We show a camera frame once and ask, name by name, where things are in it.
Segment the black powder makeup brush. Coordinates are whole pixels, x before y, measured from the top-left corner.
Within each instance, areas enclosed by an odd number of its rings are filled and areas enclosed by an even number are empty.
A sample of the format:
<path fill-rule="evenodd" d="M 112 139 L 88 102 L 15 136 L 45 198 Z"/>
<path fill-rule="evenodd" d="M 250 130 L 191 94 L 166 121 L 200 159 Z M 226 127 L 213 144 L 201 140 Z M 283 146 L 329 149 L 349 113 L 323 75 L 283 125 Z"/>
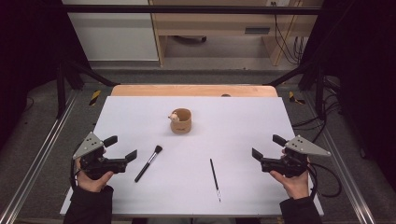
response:
<path fill-rule="evenodd" d="M 147 171 L 147 169 L 150 167 L 150 165 L 152 164 L 152 162 L 154 161 L 154 159 L 158 156 L 158 154 L 163 150 L 163 147 L 161 146 L 156 146 L 154 149 L 154 152 L 152 153 L 152 155 L 149 157 L 148 161 L 146 162 L 146 164 L 144 165 L 144 167 L 141 169 L 141 171 L 138 173 L 138 175 L 136 176 L 136 178 L 134 179 L 134 182 L 137 183 L 141 177 L 144 175 L 144 173 Z"/>

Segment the person's left hand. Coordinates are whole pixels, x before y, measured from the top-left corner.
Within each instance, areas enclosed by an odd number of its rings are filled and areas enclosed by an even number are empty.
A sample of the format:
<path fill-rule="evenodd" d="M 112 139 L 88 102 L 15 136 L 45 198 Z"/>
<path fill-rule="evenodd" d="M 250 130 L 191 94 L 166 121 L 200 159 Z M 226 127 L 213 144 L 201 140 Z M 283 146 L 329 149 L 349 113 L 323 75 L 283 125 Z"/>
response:
<path fill-rule="evenodd" d="M 85 172 L 80 168 L 80 159 L 76 160 L 78 173 L 77 173 L 77 182 L 78 186 L 81 189 L 87 190 L 89 192 L 100 192 L 107 186 L 107 182 L 114 175 L 113 172 L 109 171 L 102 175 L 97 180 L 90 179 Z"/>

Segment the aluminium floor rail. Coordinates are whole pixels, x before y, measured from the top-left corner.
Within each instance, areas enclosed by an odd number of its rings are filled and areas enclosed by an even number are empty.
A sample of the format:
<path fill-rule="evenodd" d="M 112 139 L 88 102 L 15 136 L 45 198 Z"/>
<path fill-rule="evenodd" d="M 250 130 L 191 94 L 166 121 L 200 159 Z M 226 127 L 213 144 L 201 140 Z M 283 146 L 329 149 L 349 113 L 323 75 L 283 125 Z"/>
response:
<path fill-rule="evenodd" d="M 56 140 L 58 139 L 58 136 L 63 129 L 63 126 L 66 123 L 78 96 L 78 91 L 70 91 L 64 112 L 54 121 L 45 141 L 38 150 L 33 163 L 29 167 L 13 198 L 0 215 L 0 224 L 13 224 L 13 222 L 16 220 L 18 213 L 21 211 L 27 196 L 29 195 L 44 163 L 47 160 L 48 155 L 50 154 Z"/>
<path fill-rule="evenodd" d="M 318 136 L 318 143 L 325 146 L 332 153 L 333 171 L 337 174 L 342 185 L 340 197 L 347 203 L 334 203 L 325 206 L 325 222 L 331 224 L 376 224 L 375 218 L 363 198 L 355 181 L 355 177 L 347 166 L 347 158 L 343 153 L 353 147 L 353 136 L 344 120 L 337 115 L 330 114 L 327 124 L 323 126 Z"/>

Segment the thin black pen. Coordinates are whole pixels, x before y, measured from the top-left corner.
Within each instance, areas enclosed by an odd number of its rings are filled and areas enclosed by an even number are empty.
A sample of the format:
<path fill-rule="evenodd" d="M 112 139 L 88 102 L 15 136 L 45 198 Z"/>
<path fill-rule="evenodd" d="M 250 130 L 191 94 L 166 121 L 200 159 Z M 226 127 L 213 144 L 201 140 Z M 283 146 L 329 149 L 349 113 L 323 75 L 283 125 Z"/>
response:
<path fill-rule="evenodd" d="M 213 175 L 213 179 L 214 179 L 214 183 L 215 183 L 215 188 L 216 188 L 216 192 L 217 192 L 217 196 L 219 199 L 219 202 L 221 203 L 221 196 L 220 196 L 220 190 L 219 190 L 219 183 L 217 180 L 217 175 L 216 175 L 216 171 L 215 171 L 215 166 L 214 166 L 214 162 L 212 159 L 209 159 L 210 162 L 210 166 L 211 166 L 211 171 L 212 171 L 212 175 Z"/>

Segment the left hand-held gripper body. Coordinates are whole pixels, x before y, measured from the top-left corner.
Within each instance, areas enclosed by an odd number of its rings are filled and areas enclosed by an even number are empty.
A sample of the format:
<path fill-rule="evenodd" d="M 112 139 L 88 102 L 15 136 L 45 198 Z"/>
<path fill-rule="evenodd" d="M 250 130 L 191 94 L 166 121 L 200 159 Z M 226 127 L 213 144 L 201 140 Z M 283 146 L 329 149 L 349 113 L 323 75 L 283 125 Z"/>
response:
<path fill-rule="evenodd" d="M 106 147 L 104 147 L 103 141 L 95 133 L 88 133 L 72 157 L 74 161 L 80 159 L 80 168 L 92 180 L 99 179 L 109 171 L 114 174 L 124 173 L 128 164 L 125 157 L 121 159 L 106 158 L 104 156 Z"/>

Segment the dark curtain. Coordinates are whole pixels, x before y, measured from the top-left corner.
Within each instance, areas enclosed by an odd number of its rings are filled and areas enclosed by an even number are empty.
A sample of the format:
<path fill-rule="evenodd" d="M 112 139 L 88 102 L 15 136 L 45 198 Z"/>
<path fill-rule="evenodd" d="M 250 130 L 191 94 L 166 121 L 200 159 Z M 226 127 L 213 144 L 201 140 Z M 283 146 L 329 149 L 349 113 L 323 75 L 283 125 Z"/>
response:
<path fill-rule="evenodd" d="M 56 78 L 60 63 L 89 64 L 63 0 L 0 0 L 0 148 L 27 93 Z"/>
<path fill-rule="evenodd" d="M 342 105 L 363 148 L 396 190 L 396 0 L 356 0 L 346 15 L 318 16 L 304 61 L 332 28 L 337 42 L 324 72 L 339 78 Z"/>

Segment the white board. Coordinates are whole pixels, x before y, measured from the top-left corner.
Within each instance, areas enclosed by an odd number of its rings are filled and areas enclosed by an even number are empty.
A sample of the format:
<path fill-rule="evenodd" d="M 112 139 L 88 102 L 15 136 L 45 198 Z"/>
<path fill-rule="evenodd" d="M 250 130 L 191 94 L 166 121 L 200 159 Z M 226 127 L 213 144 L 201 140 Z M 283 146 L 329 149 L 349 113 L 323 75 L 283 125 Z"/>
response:
<path fill-rule="evenodd" d="M 188 133 L 171 131 L 168 117 L 177 108 L 191 112 Z M 264 217 L 279 214 L 287 197 L 251 155 L 255 148 L 266 158 L 279 158 L 282 148 L 273 135 L 294 136 L 279 97 L 109 96 L 94 132 L 101 139 L 118 137 L 106 151 L 109 158 L 137 151 L 125 173 L 109 181 L 116 216 Z M 135 183 L 156 146 L 163 150 Z"/>

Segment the tan cup with bear figure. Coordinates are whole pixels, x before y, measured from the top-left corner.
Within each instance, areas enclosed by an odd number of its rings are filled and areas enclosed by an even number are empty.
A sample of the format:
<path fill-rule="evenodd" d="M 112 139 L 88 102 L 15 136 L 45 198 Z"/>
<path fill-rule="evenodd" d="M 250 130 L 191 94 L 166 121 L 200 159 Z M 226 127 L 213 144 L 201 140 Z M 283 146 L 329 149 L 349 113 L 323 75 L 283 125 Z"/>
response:
<path fill-rule="evenodd" d="M 185 134 L 191 130 L 191 112 L 187 108 L 177 108 L 168 117 L 173 133 Z"/>

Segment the black horizontal frame bar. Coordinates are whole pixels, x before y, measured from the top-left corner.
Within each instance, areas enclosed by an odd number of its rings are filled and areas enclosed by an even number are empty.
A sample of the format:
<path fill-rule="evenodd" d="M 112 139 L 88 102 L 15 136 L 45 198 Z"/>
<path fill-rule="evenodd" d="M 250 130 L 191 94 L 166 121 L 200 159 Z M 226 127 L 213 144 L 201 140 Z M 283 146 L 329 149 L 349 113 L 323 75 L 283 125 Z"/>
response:
<path fill-rule="evenodd" d="M 321 7 L 62 5 L 62 9 L 73 13 L 319 15 L 323 12 Z"/>

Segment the white cabinet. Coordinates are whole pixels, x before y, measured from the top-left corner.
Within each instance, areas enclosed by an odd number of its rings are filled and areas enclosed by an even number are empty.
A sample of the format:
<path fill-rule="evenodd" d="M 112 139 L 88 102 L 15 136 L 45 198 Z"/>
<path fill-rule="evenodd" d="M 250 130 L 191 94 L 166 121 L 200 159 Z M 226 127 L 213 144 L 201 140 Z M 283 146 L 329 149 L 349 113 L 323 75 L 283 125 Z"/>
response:
<path fill-rule="evenodd" d="M 149 13 L 69 13 L 90 62 L 157 61 Z"/>

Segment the light wooden table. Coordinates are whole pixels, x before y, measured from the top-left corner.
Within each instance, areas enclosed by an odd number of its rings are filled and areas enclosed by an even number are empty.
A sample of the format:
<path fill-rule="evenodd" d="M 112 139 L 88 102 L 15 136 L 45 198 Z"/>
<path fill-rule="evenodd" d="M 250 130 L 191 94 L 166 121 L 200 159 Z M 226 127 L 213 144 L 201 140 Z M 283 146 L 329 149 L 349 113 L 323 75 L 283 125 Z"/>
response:
<path fill-rule="evenodd" d="M 117 85 L 111 96 L 225 96 L 277 97 L 276 89 L 262 85 Z"/>

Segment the person's right hand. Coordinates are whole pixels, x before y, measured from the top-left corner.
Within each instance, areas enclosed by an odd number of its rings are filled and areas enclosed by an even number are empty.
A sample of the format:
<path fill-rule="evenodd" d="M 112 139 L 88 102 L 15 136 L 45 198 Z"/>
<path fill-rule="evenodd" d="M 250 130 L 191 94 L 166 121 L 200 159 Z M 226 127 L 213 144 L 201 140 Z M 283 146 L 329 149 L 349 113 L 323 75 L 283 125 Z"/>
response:
<path fill-rule="evenodd" d="M 277 171 L 271 171 L 270 175 L 283 186 L 290 198 L 297 200 L 310 195 L 307 170 L 294 177 L 285 177 Z"/>

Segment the beige cabinet shelf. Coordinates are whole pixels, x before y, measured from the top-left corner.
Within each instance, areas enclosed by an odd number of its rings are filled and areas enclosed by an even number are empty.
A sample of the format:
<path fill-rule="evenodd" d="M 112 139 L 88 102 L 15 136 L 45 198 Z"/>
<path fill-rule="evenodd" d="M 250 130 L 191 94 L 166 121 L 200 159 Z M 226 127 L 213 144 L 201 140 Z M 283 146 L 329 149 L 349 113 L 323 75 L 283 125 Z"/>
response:
<path fill-rule="evenodd" d="M 152 6 L 226 6 L 226 7 L 321 7 L 324 0 L 148 0 Z M 152 15 L 159 36 L 242 36 L 247 27 L 270 27 L 263 40 L 272 65 L 277 66 L 286 55 L 287 44 L 294 36 L 308 38 L 315 15 L 258 14 L 176 14 Z"/>

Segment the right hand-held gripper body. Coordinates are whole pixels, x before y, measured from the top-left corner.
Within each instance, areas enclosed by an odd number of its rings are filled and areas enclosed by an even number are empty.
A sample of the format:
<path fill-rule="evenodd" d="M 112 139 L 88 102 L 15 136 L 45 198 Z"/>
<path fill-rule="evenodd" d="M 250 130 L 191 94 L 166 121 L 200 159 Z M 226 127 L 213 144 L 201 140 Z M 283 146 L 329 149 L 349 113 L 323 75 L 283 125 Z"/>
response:
<path fill-rule="evenodd" d="M 286 141 L 287 144 L 283 147 L 285 154 L 282 158 L 262 158 L 261 166 L 263 172 L 277 171 L 285 177 L 299 176 L 307 170 L 308 155 L 325 157 L 332 155 L 330 151 L 315 145 L 300 135 Z"/>

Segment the black frame leg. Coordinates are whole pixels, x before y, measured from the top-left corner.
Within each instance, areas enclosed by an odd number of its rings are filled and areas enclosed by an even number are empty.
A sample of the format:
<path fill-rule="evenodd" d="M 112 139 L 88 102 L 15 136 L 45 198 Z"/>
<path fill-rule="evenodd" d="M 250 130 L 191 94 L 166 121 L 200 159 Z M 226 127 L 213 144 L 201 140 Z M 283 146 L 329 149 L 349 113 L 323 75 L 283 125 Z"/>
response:
<path fill-rule="evenodd" d="M 286 75 L 279 77 L 269 83 L 267 86 L 276 87 L 281 83 L 296 77 L 297 75 L 303 75 L 298 83 L 298 87 L 301 91 L 306 91 L 310 89 L 313 85 L 316 85 L 315 92 L 315 112 L 321 120 L 325 119 L 325 109 L 323 100 L 323 90 L 324 90 L 324 73 L 321 65 L 319 63 L 303 63 L 297 68 L 291 70 Z"/>
<path fill-rule="evenodd" d="M 73 90 L 81 90 L 84 87 L 84 82 L 80 77 L 81 74 L 85 74 L 100 83 L 108 86 L 117 86 L 116 82 L 113 82 L 105 77 L 100 76 L 94 72 L 89 66 L 84 66 L 77 62 L 66 61 L 59 64 L 57 68 L 57 96 L 58 96 L 58 113 L 57 118 L 60 118 L 66 110 L 66 96 L 65 96 L 65 84 L 67 81 Z"/>

